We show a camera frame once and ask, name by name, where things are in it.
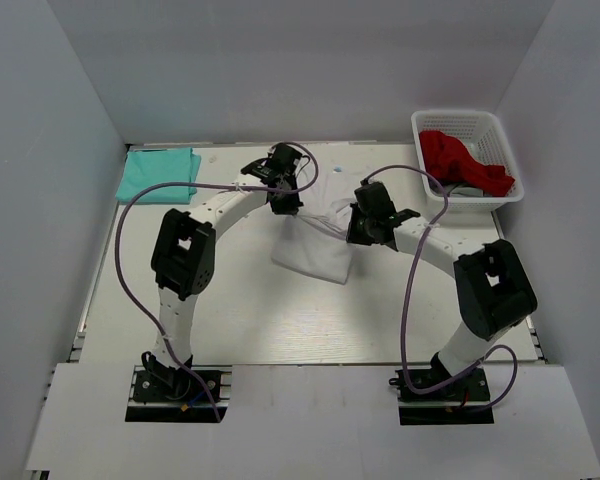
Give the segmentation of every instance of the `gray wall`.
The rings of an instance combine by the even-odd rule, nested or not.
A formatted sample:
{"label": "gray wall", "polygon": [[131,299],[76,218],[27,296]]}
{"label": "gray wall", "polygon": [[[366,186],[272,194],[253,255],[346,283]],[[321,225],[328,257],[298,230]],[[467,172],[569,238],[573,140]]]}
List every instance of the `gray wall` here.
{"label": "gray wall", "polygon": [[128,143],[404,139],[494,110],[553,0],[50,0]]}
{"label": "gray wall", "polygon": [[600,459],[600,1],[558,0],[498,108],[526,198],[502,212]]}
{"label": "gray wall", "polygon": [[123,157],[47,3],[0,0],[0,479],[69,353]]}

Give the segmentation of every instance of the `purple cable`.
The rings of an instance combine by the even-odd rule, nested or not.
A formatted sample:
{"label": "purple cable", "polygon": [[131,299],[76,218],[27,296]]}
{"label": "purple cable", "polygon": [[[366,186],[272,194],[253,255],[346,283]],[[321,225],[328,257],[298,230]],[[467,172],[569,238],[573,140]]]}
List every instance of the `purple cable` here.
{"label": "purple cable", "polygon": [[426,176],[431,182],[433,182],[433,184],[436,187],[438,187],[438,191],[442,192],[442,198],[444,200],[444,205],[440,209],[440,212],[438,212],[438,214],[431,219],[431,221],[425,228],[424,232],[422,232],[422,236],[420,237],[420,240],[418,241],[418,246],[416,247],[416,251],[413,255],[413,262],[411,263],[411,269],[409,270],[409,278],[407,280],[407,289],[406,289],[406,292],[404,295],[404,304],[402,307],[402,319],[400,322],[400,359],[402,361],[402,372],[403,372],[403,376],[404,376],[404,382],[407,385],[407,388],[416,395],[426,395],[428,393],[436,392],[448,385],[451,385],[452,383],[456,382],[457,380],[460,380],[461,378],[467,376],[478,365],[480,365],[480,363],[482,363],[484,360],[486,360],[493,352],[495,352],[496,350],[503,349],[503,350],[508,351],[511,354],[511,357],[513,359],[513,372],[511,374],[511,380],[509,381],[509,384],[505,388],[502,395],[500,395],[498,398],[496,398],[495,400],[493,400],[492,402],[490,402],[484,406],[475,407],[475,408],[472,408],[471,410],[474,412],[478,412],[478,411],[493,407],[494,405],[499,403],[505,396],[507,396],[507,394],[509,393],[511,388],[513,388],[513,384],[518,375],[518,357],[516,356],[515,352],[506,345],[495,345],[495,346],[491,347],[491,349],[489,349],[489,351],[485,354],[485,356],[483,358],[476,360],[474,363],[469,365],[467,368],[462,370],[460,373],[457,373],[456,375],[454,375],[436,385],[433,385],[431,387],[417,388],[411,382],[411,377],[409,375],[409,368],[407,366],[407,319],[408,319],[408,315],[409,315],[409,303],[411,302],[411,292],[413,290],[413,282],[414,282],[415,275],[416,275],[416,268],[418,266],[418,262],[420,261],[420,257],[422,256],[422,250],[424,249],[424,245],[425,245],[425,242],[427,241],[427,237],[429,236],[429,233],[431,233],[431,229],[433,228],[433,226],[438,222],[438,220],[440,220],[440,218],[446,213],[447,209],[449,208],[449,198],[448,198],[448,195],[445,193],[445,190],[442,187],[442,185],[440,184],[440,182],[433,175],[431,175],[428,172],[425,172],[424,170],[420,170],[419,168],[416,168],[416,167],[410,167],[408,165],[388,165],[386,167],[379,168],[378,170],[367,175],[367,177],[365,178],[365,181],[369,181],[369,179],[371,177],[377,175],[380,172],[384,172],[385,170],[390,170],[393,168],[402,168],[402,169],[410,170],[412,172],[416,172],[416,173]]}
{"label": "purple cable", "polygon": [[[306,189],[310,188],[314,183],[316,183],[316,180],[318,179],[319,168],[318,168],[318,161],[313,156],[313,154],[306,147],[304,147],[303,145],[300,145],[299,143],[296,143],[296,142],[282,142],[282,143],[285,143],[286,145],[290,145],[293,147],[297,147],[300,150],[302,150],[304,153],[307,154],[307,156],[313,162],[313,164],[316,168],[315,174],[314,174],[313,178],[311,179],[311,181],[300,188],[296,188],[295,190],[285,190],[283,188],[272,188],[272,187],[266,187],[266,186],[262,186],[262,187],[241,186],[240,190],[245,191],[245,192],[260,191],[260,192],[280,193],[280,194],[288,195],[288,194],[303,192]],[[145,188],[144,190],[139,192],[137,195],[135,195],[131,199],[131,201],[122,210],[122,213],[120,214],[120,220],[118,221],[118,226],[116,227],[116,235],[115,235],[115,242],[114,242],[114,261],[115,261],[115,266],[116,266],[116,275],[118,276],[118,281],[120,282],[120,286],[122,287],[124,292],[127,294],[129,299],[136,305],[136,307],[138,307],[140,309],[140,311],[142,311],[142,313],[144,313],[147,317],[149,317],[149,320],[151,320],[153,322],[153,324],[156,326],[156,328],[160,332],[160,335],[164,338],[164,345],[167,348],[167,352],[169,353],[169,356],[171,357],[173,362],[176,365],[178,365],[180,368],[182,368],[185,372],[187,372],[189,375],[191,375],[200,384],[200,386],[204,390],[204,393],[207,395],[207,398],[209,399],[209,403],[211,404],[211,407],[213,408],[213,413],[216,416],[216,420],[218,421],[218,423],[220,423],[221,418],[220,418],[220,412],[218,411],[218,406],[216,405],[216,402],[213,400],[213,396],[211,395],[211,391],[209,390],[209,387],[207,387],[206,382],[202,379],[202,377],[200,375],[198,375],[196,372],[194,372],[191,368],[187,367],[184,364],[184,362],[180,361],[180,359],[178,359],[176,357],[176,354],[173,351],[173,347],[171,346],[171,341],[165,337],[167,332],[164,329],[162,323],[160,323],[160,320],[158,320],[156,318],[156,316],[154,314],[152,314],[147,309],[147,307],[145,307],[142,304],[142,302],[138,299],[138,297],[136,297],[134,295],[134,293],[129,288],[127,281],[124,279],[124,275],[122,273],[122,263],[120,261],[120,243],[121,243],[121,237],[122,237],[122,227],[124,225],[125,219],[127,218],[127,215],[129,214],[129,210],[141,197],[143,197],[147,193],[153,192],[154,190],[158,190],[160,188],[165,188],[165,187],[195,187],[195,188],[209,188],[212,190],[236,190],[236,185],[216,185],[216,184],[211,184],[211,183],[196,183],[196,182],[193,182],[193,183],[192,182],[166,182],[166,183],[159,183],[157,185],[153,185],[151,187]]]}

